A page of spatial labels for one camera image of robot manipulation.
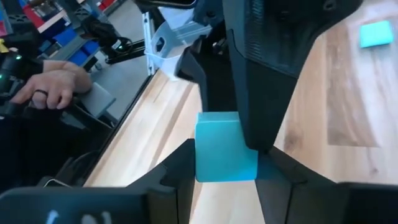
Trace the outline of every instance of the teal block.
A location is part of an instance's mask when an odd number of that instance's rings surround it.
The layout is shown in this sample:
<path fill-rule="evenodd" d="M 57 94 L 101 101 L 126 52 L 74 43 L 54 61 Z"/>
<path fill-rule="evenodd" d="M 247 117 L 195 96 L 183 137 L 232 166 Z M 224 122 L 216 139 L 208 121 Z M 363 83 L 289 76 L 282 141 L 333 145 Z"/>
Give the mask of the teal block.
<path fill-rule="evenodd" d="M 394 40 L 389 21 L 381 21 L 361 26 L 361 47 L 371 47 L 382 44 L 390 44 Z"/>
<path fill-rule="evenodd" d="M 258 152 L 244 143 L 237 112 L 198 114 L 195 152 L 199 182 L 244 181 L 257 177 Z"/>

